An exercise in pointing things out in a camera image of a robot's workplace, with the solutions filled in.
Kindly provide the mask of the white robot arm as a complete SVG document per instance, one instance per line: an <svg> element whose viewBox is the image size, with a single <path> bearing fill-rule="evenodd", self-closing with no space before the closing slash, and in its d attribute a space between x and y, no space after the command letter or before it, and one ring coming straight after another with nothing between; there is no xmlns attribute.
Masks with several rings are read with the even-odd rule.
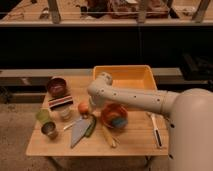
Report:
<svg viewBox="0 0 213 171"><path fill-rule="evenodd" d="M213 171L213 92L118 88L112 82L112 76L102 72L90 83L92 109L110 100L168 117L169 171Z"/></svg>

